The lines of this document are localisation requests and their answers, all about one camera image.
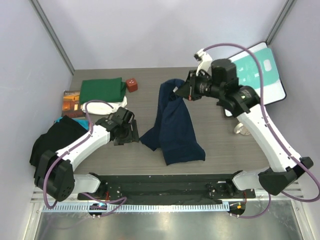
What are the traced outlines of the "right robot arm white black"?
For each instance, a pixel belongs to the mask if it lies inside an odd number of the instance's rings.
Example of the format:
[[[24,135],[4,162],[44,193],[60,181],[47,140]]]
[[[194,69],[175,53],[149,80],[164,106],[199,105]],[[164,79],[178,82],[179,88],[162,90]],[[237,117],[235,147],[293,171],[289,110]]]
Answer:
[[[202,97],[217,99],[218,106],[231,112],[248,129],[269,163],[266,169],[236,172],[225,186],[226,193],[236,198],[244,190],[262,188],[273,196],[278,195],[310,169],[313,161],[308,156],[302,157],[288,144],[260,104],[256,91],[239,84],[233,62],[218,59],[210,67],[211,73],[203,69],[190,70],[175,94],[189,101]]]

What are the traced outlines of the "white mug orange inside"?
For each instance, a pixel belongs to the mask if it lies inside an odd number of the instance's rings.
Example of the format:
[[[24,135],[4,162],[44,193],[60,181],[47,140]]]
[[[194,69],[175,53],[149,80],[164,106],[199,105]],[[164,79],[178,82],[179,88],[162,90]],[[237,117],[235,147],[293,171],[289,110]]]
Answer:
[[[243,135],[243,136],[249,136],[251,134],[250,131],[241,122],[239,122],[234,127],[233,131],[234,131],[235,134],[240,134],[240,135]]]

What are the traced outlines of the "navy blue t-shirt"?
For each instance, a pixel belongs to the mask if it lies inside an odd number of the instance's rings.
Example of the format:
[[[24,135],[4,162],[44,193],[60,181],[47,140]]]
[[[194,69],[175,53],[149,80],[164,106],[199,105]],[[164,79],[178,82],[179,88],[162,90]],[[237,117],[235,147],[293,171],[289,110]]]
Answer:
[[[160,85],[154,126],[140,137],[152,151],[161,149],[166,165],[205,161],[206,153],[198,144],[188,108],[174,89],[181,79],[170,79]]]

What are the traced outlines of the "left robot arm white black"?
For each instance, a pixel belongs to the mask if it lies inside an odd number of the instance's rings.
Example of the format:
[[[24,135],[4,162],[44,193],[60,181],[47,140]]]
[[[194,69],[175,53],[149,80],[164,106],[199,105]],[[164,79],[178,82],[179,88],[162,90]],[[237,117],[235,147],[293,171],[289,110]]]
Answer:
[[[75,174],[74,171],[109,142],[119,146],[138,141],[135,115],[124,107],[96,123],[90,122],[88,128],[64,116],[33,145],[29,162],[35,167],[34,184],[45,197],[51,196],[56,202],[81,193],[100,200],[106,195],[106,182],[95,173]]]

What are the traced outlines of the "red cube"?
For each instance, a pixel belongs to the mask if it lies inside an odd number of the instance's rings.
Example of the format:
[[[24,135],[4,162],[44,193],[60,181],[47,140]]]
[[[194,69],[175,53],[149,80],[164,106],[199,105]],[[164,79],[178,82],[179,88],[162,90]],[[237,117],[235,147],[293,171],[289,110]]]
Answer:
[[[135,78],[130,78],[125,81],[127,90],[132,93],[138,90],[138,82]]]

